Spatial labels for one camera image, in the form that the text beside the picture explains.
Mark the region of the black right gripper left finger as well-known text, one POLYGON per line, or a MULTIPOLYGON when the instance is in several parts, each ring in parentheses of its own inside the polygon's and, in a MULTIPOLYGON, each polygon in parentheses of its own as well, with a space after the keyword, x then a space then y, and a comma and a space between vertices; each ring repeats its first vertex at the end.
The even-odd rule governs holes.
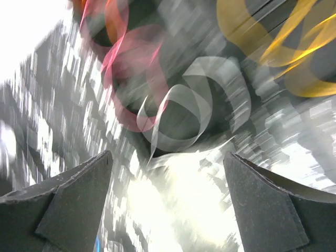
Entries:
POLYGON ((93 251, 112 165, 105 150, 1 196, 1 251, 93 251))

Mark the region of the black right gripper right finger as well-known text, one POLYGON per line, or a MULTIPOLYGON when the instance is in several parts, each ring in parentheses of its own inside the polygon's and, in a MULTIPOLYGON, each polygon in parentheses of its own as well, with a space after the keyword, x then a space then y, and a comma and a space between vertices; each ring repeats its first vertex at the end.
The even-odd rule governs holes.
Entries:
POLYGON ((232 152, 223 163, 244 251, 335 251, 335 194, 232 152))

